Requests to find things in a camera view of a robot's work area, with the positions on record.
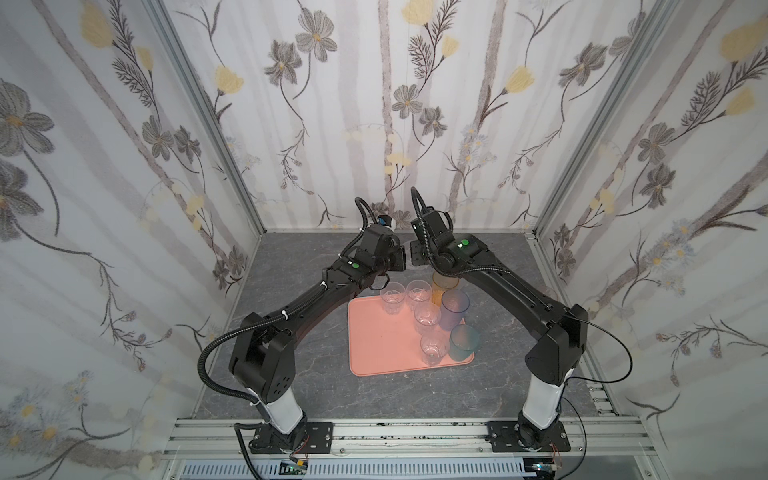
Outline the yellow transparent glass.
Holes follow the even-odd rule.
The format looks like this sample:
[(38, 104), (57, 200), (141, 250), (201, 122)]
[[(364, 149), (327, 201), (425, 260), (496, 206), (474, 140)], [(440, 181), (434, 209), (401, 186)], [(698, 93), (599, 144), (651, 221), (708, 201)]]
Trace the yellow transparent glass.
[(443, 295), (447, 291), (456, 288), (459, 282), (460, 282), (459, 278), (448, 277), (448, 276), (439, 274), (438, 272), (434, 272), (431, 277), (431, 289), (432, 289), (431, 302), (434, 305), (440, 306)]

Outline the clear round glass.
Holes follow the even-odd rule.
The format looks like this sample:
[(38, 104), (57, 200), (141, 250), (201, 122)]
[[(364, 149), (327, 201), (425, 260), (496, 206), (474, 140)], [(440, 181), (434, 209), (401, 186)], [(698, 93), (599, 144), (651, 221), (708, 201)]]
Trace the clear round glass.
[(432, 298), (432, 286), (425, 280), (412, 280), (406, 286), (406, 303), (411, 310), (422, 304), (428, 304)]

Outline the blue frosted glass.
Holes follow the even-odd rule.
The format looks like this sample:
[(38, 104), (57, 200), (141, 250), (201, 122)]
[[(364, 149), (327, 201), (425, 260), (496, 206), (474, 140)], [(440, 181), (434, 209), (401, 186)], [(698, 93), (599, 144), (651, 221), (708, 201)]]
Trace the blue frosted glass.
[(447, 290), (441, 299), (439, 326), (445, 331), (451, 331), (461, 323), (469, 307), (470, 299), (464, 291)]

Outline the clear faceted short glass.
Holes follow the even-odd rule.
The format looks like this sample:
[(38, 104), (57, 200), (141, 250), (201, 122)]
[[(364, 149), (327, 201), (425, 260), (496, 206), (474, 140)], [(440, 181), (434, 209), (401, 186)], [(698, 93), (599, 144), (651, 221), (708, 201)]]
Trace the clear faceted short glass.
[(438, 329), (441, 310), (430, 301), (416, 303), (413, 315), (414, 328), (419, 335), (429, 335)]

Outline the pink plastic tray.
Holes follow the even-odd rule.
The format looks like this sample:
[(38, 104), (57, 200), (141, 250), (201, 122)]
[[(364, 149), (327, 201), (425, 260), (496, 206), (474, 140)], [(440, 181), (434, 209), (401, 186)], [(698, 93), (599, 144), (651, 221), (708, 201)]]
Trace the pink plastic tray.
[(438, 364), (428, 365), (408, 307), (390, 315), (378, 297), (364, 297), (348, 303), (347, 315), (349, 367), (357, 377), (463, 366), (475, 359), (474, 353), (462, 361), (446, 354)]

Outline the teal frosted glass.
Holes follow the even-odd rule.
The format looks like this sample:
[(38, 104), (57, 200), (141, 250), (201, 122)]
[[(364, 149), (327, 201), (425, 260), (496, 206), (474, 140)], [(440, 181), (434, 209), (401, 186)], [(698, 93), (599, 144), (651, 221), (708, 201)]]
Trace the teal frosted glass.
[(454, 327), (449, 337), (449, 356), (453, 361), (462, 362), (472, 356), (480, 343), (480, 333), (466, 324)]

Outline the clear tall glass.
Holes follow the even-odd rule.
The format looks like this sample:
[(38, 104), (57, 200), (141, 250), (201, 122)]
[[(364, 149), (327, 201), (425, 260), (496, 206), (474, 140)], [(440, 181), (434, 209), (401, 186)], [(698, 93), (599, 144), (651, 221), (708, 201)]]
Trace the clear tall glass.
[(449, 343), (443, 332), (431, 332), (420, 338), (421, 358), (425, 365), (438, 365), (447, 355)]

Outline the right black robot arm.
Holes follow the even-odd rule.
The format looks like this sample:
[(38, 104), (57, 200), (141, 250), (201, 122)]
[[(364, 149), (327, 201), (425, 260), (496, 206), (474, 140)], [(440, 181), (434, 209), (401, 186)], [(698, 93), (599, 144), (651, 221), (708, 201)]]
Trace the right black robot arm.
[(507, 310), (534, 338), (525, 355), (531, 380), (518, 415), (519, 435), (532, 443), (558, 420), (566, 382), (585, 352), (586, 311), (567, 307), (540, 292), (505, 266), (473, 235), (456, 237), (447, 214), (414, 202), (413, 230), (421, 256), (437, 273), (460, 278), (478, 287)]

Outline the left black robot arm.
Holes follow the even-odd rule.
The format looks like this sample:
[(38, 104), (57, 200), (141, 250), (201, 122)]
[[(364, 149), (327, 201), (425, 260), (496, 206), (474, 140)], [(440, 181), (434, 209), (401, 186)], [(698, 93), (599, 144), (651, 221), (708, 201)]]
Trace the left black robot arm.
[(259, 402), (275, 430), (290, 435), (305, 419), (292, 391), (298, 344), (326, 316), (372, 287), (377, 277), (405, 268), (405, 247), (397, 235), (370, 224), (311, 289), (267, 317), (251, 314), (244, 319), (242, 325), (250, 330), (236, 338), (229, 371), (248, 400)]

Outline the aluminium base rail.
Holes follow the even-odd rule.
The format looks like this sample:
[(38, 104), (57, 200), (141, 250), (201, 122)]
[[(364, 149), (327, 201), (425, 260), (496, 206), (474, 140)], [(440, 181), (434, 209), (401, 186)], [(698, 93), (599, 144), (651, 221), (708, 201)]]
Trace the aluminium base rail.
[(510, 420), (503, 431), (488, 419), (334, 419), (321, 440), (303, 442), (300, 457), (323, 459), (546, 456), (557, 460), (582, 456), (655, 456), (657, 451), (636, 417), (571, 416), (561, 419), (556, 439), (538, 451), (524, 450), (512, 435)]

